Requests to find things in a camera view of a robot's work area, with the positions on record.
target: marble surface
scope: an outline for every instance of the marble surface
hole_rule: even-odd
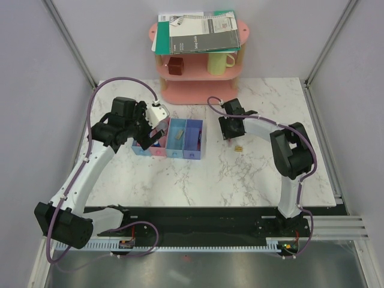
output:
[[[160,94],[157,80],[146,81]],[[113,82],[98,93],[91,122],[97,122],[112,105],[115,97],[152,101],[152,94],[141,85],[128,81]],[[302,204],[334,206],[319,144],[311,123],[304,95],[297,78],[241,79],[238,98],[246,110],[280,123],[301,122],[307,129],[319,160],[315,175],[304,183]],[[208,106],[167,104],[174,118],[203,119],[206,145],[201,160],[137,156],[132,140],[122,146],[105,167],[92,190],[87,206],[277,206],[281,178],[272,149],[263,139],[245,135],[223,141],[218,117]],[[82,151],[88,142],[84,139]],[[243,152],[235,152],[235,145]]]

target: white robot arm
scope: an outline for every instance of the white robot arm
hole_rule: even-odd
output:
[[[144,150],[164,135],[162,130],[152,137],[150,133],[164,119],[169,117],[165,106],[117,97],[112,110],[92,127],[92,149],[88,158],[83,155],[75,165],[68,179],[48,204],[39,203],[35,216],[47,235],[51,219],[59,202],[64,202],[58,212],[52,238],[71,247],[83,248],[91,236],[121,225],[123,213],[117,208],[105,208],[84,214],[84,207],[99,175],[128,138],[134,138]],[[86,163],[74,180],[67,196],[63,192],[73,181],[82,163]]]
[[[298,208],[300,179],[311,170],[313,164],[311,152],[306,144],[296,135],[293,135],[292,131],[280,128],[275,124],[254,118],[230,117],[231,115],[257,114],[255,111],[245,112],[238,99],[223,103],[222,107],[225,108],[229,116],[219,118],[224,140],[250,133],[271,143],[274,162],[281,174],[278,216],[285,222],[300,216],[301,210]],[[310,144],[308,135],[301,123],[294,123],[290,127],[300,132]]]

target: yellow mug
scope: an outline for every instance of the yellow mug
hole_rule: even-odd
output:
[[[227,63],[227,57],[232,59],[232,63]],[[235,58],[228,53],[208,53],[208,73],[211,75],[223,75],[227,67],[235,65]]]

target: notebook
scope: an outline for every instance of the notebook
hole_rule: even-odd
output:
[[[159,15],[152,50],[158,55],[230,53],[240,49],[233,11]]]

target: white wall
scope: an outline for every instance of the white wall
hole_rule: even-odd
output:
[[[384,2],[360,1],[312,85],[352,213],[384,272]]]
[[[157,14],[234,9],[250,27],[243,77],[306,78],[348,0],[53,0],[96,80],[155,79]]]
[[[34,217],[71,169],[91,90],[40,0],[0,2],[0,287],[26,287]]]

